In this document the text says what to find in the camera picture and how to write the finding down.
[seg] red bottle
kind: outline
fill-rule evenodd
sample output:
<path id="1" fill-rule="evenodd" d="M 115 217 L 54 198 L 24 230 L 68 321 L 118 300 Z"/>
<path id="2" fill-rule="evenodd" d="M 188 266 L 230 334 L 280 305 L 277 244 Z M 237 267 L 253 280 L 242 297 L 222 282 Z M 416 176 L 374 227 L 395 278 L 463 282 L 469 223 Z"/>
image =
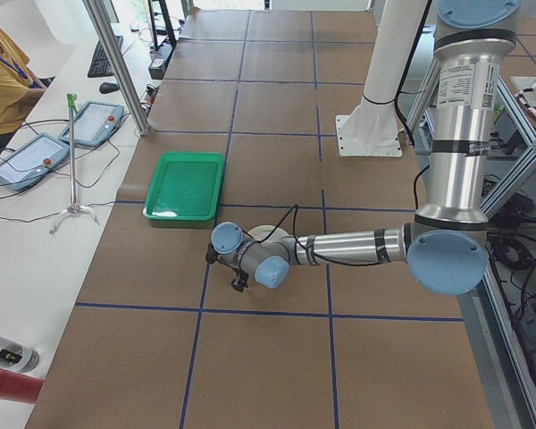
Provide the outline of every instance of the red bottle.
<path id="1" fill-rule="evenodd" d="M 0 399 L 33 404 L 43 383 L 38 378 L 0 368 Z"/>

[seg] cable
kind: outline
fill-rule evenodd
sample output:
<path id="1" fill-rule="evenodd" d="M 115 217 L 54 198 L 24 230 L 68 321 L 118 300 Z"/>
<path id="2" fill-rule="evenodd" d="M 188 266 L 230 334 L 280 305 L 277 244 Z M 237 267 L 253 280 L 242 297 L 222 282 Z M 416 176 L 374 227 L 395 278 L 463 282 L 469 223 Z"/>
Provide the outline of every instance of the cable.
<path id="1" fill-rule="evenodd" d="M 413 179 L 413 197 L 415 199 L 415 210 L 419 208 L 419 197 L 417 196 L 417 182 L 419 178 L 431 168 L 430 164 L 427 164 Z"/>
<path id="2" fill-rule="evenodd" d="M 512 236 L 500 235 L 491 243 L 492 255 L 508 268 L 520 271 L 532 266 L 533 257 L 530 250 Z"/>
<path id="3" fill-rule="evenodd" d="M 32 131 L 34 131 L 34 133 L 35 133 L 36 135 L 39 134 L 39 132 L 37 132 L 37 131 L 34 129 L 34 127 L 32 127 L 29 123 L 25 122 L 25 124 L 26 124 L 26 126 L 29 127 Z"/>
<path id="4" fill-rule="evenodd" d="M 409 96 L 416 96 L 417 94 L 422 94 L 423 92 L 425 92 L 424 89 L 421 89 L 419 91 L 415 91 L 415 92 L 410 92 L 410 91 L 401 91 L 401 94 L 407 94 Z"/>
<path id="5" fill-rule="evenodd" d="M 293 219 L 292 219 L 292 237 L 294 238 L 294 242 L 296 243 L 297 246 L 301 247 L 305 252 L 308 252 L 308 248 L 306 246 L 304 246 L 302 243 L 300 243 L 298 237 L 297 237 L 297 234 L 296 234 L 296 223 L 297 223 L 297 211 L 299 209 L 299 205 L 298 204 L 295 204 L 294 206 L 290 207 L 288 209 L 288 211 L 286 212 L 286 214 L 284 216 L 282 216 L 282 218 L 278 221 L 278 223 L 276 224 L 276 226 L 274 226 L 272 228 L 272 230 L 270 231 L 270 233 L 264 237 L 263 239 L 261 240 L 257 240 L 256 243 L 258 244 L 262 244 L 263 242 L 267 241 L 275 232 L 276 230 L 278 230 L 278 228 L 281 227 L 281 225 L 284 223 L 284 221 L 286 220 L 286 218 L 288 218 L 288 216 L 290 215 L 290 213 L 294 213 L 294 216 L 293 216 Z M 363 264 L 351 264 L 349 262 L 343 262 L 343 261 L 338 261 L 338 260 L 335 260 L 335 259 L 331 259 L 331 258 L 328 258 L 328 257 L 325 257 L 323 255 L 320 255 L 316 252 L 311 252 L 312 255 L 314 255 L 314 257 L 318 257 L 320 258 L 322 261 L 326 261 L 326 262 L 329 262 L 330 264 L 335 264 L 335 265 L 344 265 L 344 266 L 375 266 L 375 265 L 381 265 L 380 262 L 366 262 L 366 263 L 363 263 Z"/>
<path id="6" fill-rule="evenodd" d="M 86 188 L 86 189 L 89 189 L 89 188 L 93 188 L 94 186 L 97 185 L 97 183 L 101 180 L 101 178 L 103 177 L 104 173 L 107 171 L 107 169 L 111 166 L 111 164 L 113 164 L 113 161 L 115 161 L 119 155 L 121 154 L 121 151 L 119 150 L 119 148 L 117 146 L 115 146 L 110 139 L 107 140 L 107 143 L 109 143 L 109 145 L 111 145 L 116 151 L 117 151 L 117 154 L 109 161 L 109 163 L 107 163 L 107 165 L 105 166 L 105 168 L 103 169 L 103 171 L 101 173 L 99 173 L 99 176 L 97 177 L 97 179 L 89 184 L 89 185 L 84 185 L 83 183 L 81 183 L 80 181 L 78 181 L 76 179 L 76 183 L 78 185 L 80 185 L 82 188 Z M 64 172 L 53 172 L 54 174 L 57 174 L 59 176 L 64 176 L 64 177 L 69 177 L 69 174 L 66 174 Z"/>
<path id="7" fill-rule="evenodd" d="M 51 122 L 69 122 L 69 120 L 67 120 L 67 119 L 44 119 L 44 120 L 41 120 L 41 121 L 32 121 L 32 122 L 24 121 L 24 123 L 22 124 L 22 126 L 20 128 L 25 128 L 25 127 L 28 127 L 30 125 L 48 124 L 48 123 L 51 123 Z"/>
<path id="8" fill-rule="evenodd" d="M 417 49 L 417 46 L 419 45 L 419 40 L 421 39 L 421 35 L 423 34 L 423 28 L 424 28 L 425 22 L 427 22 L 427 16 L 429 15 L 429 11 L 431 9 L 431 3 L 432 3 L 432 0 L 429 0 L 423 11 L 423 16 L 421 17 L 421 22 L 419 24 L 419 27 L 417 28 L 417 32 L 415 33 L 415 39 L 413 40 L 411 51 L 409 52 L 409 56 L 407 57 L 405 69 L 403 70 L 403 74 L 401 75 L 401 80 L 399 81 L 399 86 L 397 88 L 397 93 L 395 95 L 395 113 L 397 117 L 399 118 L 399 120 L 401 121 L 401 123 L 403 123 L 405 132 L 407 133 L 407 136 L 409 137 L 409 141 L 411 141 L 411 145 L 413 147 L 415 147 L 415 138 L 413 137 L 413 133 L 411 132 L 411 130 L 409 129 L 409 126 L 407 125 L 407 119 L 403 115 L 403 112 L 401 112 L 398 104 L 399 104 L 399 96 L 401 95 L 403 91 L 403 86 L 405 85 L 407 74 L 409 73 L 409 69 L 411 68 L 411 62 L 413 61 L 415 50 Z"/>
<path id="9" fill-rule="evenodd" d="M 92 204 L 87 204 L 88 207 L 99 207 L 99 206 L 109 206 L 110 204 L 114 204 L 115 201 L 108 201 L 106 203 L 92 203 Z M 0 216 L 0 219 L 1 220 L 4 220 L 4 221 L 8 221 L 8 222 L 21 222 L 21 223 L 32 223 L 32 222 L 36 222 L 36 221 L 41 221 L 43 219 L 47 219 L 48 217 L 53 217 L 53 216 L 56 216 L 58 215 L 59 213 L 56 212 L 56 213 L 50 213 L 50 214 L 45 214 L 43 216 L 40 216 L 40 217 L 35 217 L 33 219 L 18 219 L 18 218 L 12 218 L 12 217 L 4 217 L 4 216 Z"/>
<path id="10" fill-rule="evenodd" d="M 295 205 L 293 206 L 292 208 L 295 208 L 294 210 L 294 217 L 292 219 L 292 235 L 294 237 L 294 241 L 296 242 L 296 244 L 298 246 L 300 246 L 305 252 L 309 251 L 308 248 L 306 246 L 304 246 L 302 243 L 299 242 L 299 240 L 297 239 L 297 235 L 296 235 L 296 218 L 297 218 L 297 210 L 298 210 L 298 206 Z M 363 264 L 350 264 L 349 262 L 342 262 L 342 261 L 338 261 L 338 260 L 334 260 L 334 259 L 330 259 L 328 257 L 324 257 L 323 255 L 320 255 L 316 252 L 312 252 L 312 255 L 314 255 L 314 257 L 319 257 L 321 260 L 323 261 L 326 261 L 326 262 L 329 262 L 331 264 L 335 264 L 335 265 L 344 265 L 344 266 L 375 266 L 375 265 L 381 265 L 380 262 L 366 262 L 366 263 L 363 263 Z"/>
<path id="11" fill-rule="evenodd" d="M 11 195 L 4 195 L 4 196 L 0 197 L 0 199 L 7 199 L 7 198 L 10 198 L 10 197 L 15 197 L 16 195 L 23 194 L 23 193 L 26 192 L 26 190 L 28 190 L 28 189 L 29 189 L 29 188 L 22 189 L 21 191 L 19 191 L 19 192 L 15 192 L 15 193 L 13 193 L 13 194 L 11 194 Z"/>
<path id="12" fill-rule="evenodd" d="M 496 265 L 496 262 L 494 260 L 494 258 L 492 257 L 492 254 L 489 252 L 489 250 L 486 248 L 485 246 L 485 249 L 487 251 L 487 253 L 489 254 L 489 264 L 490 264 L 490 270 L 492 271 L 492 273 L 494 274 L 494 278 L 497 280 L 497 285 L 498 285 L 498 290 L 500 290 L 500 296 L 502 297 L 502 299 L 504 300 L 504 302 L 506 302 L 508 305 L 506 306 L 506 309 L 507 309 L 507 313 L 508 313 L 508 316 L 510 317 L 510 320 L 513 320 L 513 314 L 512 314 L 512 309 L 510 308 L 511 306 L 514 305 L 514 303 L 510 302 L 508 299 L 507 299 L 507 295 L 504 291 L 504 288 L 502 287 L 502 284 L 504 283 L 504 281 L 500 278 L 500 273 L 498 272 L 498 268 L 497 268 L 497 265 Z"/>
<path id="13" fill-rule="evenodd" d="M 534 271 L 536 271 L 536 257 L 532 261 L 532 266 L 530 267 L 530 270 L 528 270 L 528 273 L 526 274 L 526 277 L 524 278 L 524 282 L 522 287 L 520 288 L 520 307 L 515 311 L 515 323 L 519 324 L 524 319 L 524 312 L 526 310 L 526 305 L 528 304 L 529 298 L 525 297 L 526 289 L 528 288 L 528 283 L 530 282 L 530 279 L 532 275 L 534 274 Z"/>

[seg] white desk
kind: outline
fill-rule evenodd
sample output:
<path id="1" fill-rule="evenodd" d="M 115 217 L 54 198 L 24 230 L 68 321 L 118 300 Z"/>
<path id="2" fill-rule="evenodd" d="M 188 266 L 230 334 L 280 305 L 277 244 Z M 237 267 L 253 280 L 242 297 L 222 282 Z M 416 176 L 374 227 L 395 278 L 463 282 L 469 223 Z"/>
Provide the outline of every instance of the white desk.
<path id="1" fill-rule="evenodd" d="M 130 68 L 131 78 L 141 96 L 150 80 L 147 66 L 150 58 L 147 45 L 138 40 L 137 33 L 123 32 L 122 52 Z M 97 36 L 84 39 L 52 86 L 40 99 L 28 117 L 28 122 L 46 119 L 67 119 L 67 93 L 78 95 L 78 107 L 88 100 L 124 104 L 121 92 L 101 95 L 99 84 L 114 78 L 86 77 Z M 55 137 L 63 123 L 37 125 L 38 132 Z M 20 130 L 10 147 L 22 146 L 34 137 L 29 128 Z M 78 187 L 78 201 L 87 205 L 113 201 L 127 171 L 138 142 L 135 124 L 129 118 L 111 138 L 120 150 L 119 157 L 93 188 Z M 78 149 L 76 156 L 85 152 Z M 116 154 L 115 148 L 104 144 L 95 152 L 76 162 L 78 180 L 92 183 Z M 69 173 L 69 165 L 60 172 Z M 0 197 L 11 194 L 0 188 Z M 70 204 L 69 177 L 49 174 L 35 188 L 0 200 L 0 216 L 32 219 L 58 213 Z M 111 206 L 95 207 L 100 224 L 88 214 L 65 219 L 55 235 L 48 232 L 54 218 L 34 223 L 15 223 L 0 220 L 0 335 L 36 348 L 40 362 L 28 375 L 44 378 L 50 367 L 71 308 L 80 290 L 89 263 L 96 250 Z M 31 405 L 0 400 L 0 428 L 22 428 L 32 410 Z"/>

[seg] computer mouse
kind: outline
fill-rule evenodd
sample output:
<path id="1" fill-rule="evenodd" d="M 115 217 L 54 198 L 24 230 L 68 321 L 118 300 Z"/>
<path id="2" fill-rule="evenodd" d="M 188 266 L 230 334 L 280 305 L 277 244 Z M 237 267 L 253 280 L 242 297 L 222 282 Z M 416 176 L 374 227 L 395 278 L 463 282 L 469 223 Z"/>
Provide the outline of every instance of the computer mouse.
<path id="1" fill-rule="evenodd" d="M 99 92 L 102 94 L 109 94 L 117 89 L 119 89 L 119 84 L 115 82 L 103 82 L 101 85 L 99 85 Z"/>

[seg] label sticker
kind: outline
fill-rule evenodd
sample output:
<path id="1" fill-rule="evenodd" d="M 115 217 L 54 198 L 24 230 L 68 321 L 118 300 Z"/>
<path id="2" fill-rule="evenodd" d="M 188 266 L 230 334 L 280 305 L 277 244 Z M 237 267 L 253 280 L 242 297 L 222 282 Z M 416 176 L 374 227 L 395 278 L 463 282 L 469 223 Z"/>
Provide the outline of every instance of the label sticker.
<path id="1" fill-rule="evenodd" d="M 465 64 L 440 71 L 437 107 L 471 104 L 475 68 Z"/>
<path id="2" fill-rule="evenodd" d="M 489 151 L 490 143 L 488 141 L 478 141 L 469 145 L 467 156 L 487 155 Z"/>
<path id="3" fill-rule="evenodd" d="M 474 74 L 472 109 L 494 109 L 494 93 L 498 79 L 498 64 L 477 63 Z"/>
<path id="4" fill-rule="evenodd" d="M 21 355 L 13 353 L 10 350 L 2 349 L 0 350 L 0 359 L 10 362 L 11 364 L 17 364 L 21 361 Z"/>

